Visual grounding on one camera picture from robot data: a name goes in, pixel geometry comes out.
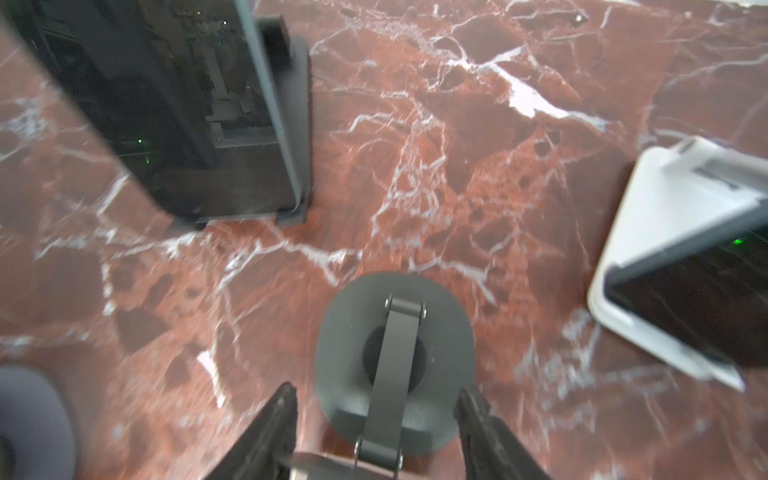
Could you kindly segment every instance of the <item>round black base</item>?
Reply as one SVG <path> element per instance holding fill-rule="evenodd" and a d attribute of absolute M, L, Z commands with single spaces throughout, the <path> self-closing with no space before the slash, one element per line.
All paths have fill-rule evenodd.
<path fill-rule="evenodd" d="M 453 406 L 462 385 L 475 383 L 469 319 L 445 288 L 422 276 L 374 273 L 344 287 L 326 312 L 317 340 L 315 384 L 323 414 L 350 443 L 362 435 L 379 362 L 385 301 L 423 303 L 426 318 L 409 382 L 400 436 L 403 455 L 440 449 L 458 433 Z"/>
<path fill-rule="evenodd" d="M 0 475 L 74 478 L 74 429 L 64 402 L 44 376 L 23 366 L 0 367 L 0 412 Z"/>

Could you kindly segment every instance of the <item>white stand base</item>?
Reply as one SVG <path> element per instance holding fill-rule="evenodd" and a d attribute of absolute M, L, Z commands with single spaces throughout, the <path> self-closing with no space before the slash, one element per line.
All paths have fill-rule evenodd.
<path fill-rule="evenodd" d="M 754 208 L 765 193 L 730 187 L 698 174 L 714 158 L 746 168 L 765 168 L 761 159 L 692 137 L 672 148 L 652 147 L 637 160 L 614 219 L 588 294 L 592 315 L 609 330 L 696 379 L 717 379 L 744 390 L 738 371 L 709 360 L 656 326 L 612 303 L 604 295 L 608 267 L 625 266 L 727 218 Z"/>

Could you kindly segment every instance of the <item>metal bracket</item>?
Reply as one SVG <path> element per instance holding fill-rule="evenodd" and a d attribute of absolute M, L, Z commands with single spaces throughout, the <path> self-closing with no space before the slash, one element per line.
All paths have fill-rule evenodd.
<path fill-rule="evenodd" d="M 371 403 L 362 437 L 355 445 L 357 459 L 395 472 L 402 467 L 400 433 L 419 324 L 426 315 L 423 303 L 389 296 L 384 302 L 386 327 Z"/>

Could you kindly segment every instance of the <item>smartphone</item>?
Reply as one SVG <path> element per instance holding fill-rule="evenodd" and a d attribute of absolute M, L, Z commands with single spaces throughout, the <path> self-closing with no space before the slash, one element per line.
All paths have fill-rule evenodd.
<path fill-rule="evenodd" d="M 297 208 L 301 186 L 246 2 L 0 1 L 160 207 L 194 221 Z"/>
<path fill-rule="evenodd" d="M 610 268 L 604 291 L 714 361 L 768 366 L 768 206 Z"/>

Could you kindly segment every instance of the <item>marble countertop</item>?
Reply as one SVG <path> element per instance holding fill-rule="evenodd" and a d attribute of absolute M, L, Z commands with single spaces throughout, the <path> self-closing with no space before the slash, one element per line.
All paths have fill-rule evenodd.
<path fill-rule="evenodd" d="M 299 449 L 351 456 L 313 390 L 334 294 L 440 282 L 479 388 L 556 479 L 765 478 L 768 374 L 698 383 L 585 290 L 634 159 L 700 134 L 768 157 L 768 9 L 705 0 L 262 0 L 305 36 L 306 224 L 169 233 L 0 32 L 0 355 L 63 389 L 81 479 L 200 478 L 284 380 Z M 457 441 L 405 477 L 463 478 Z"/>

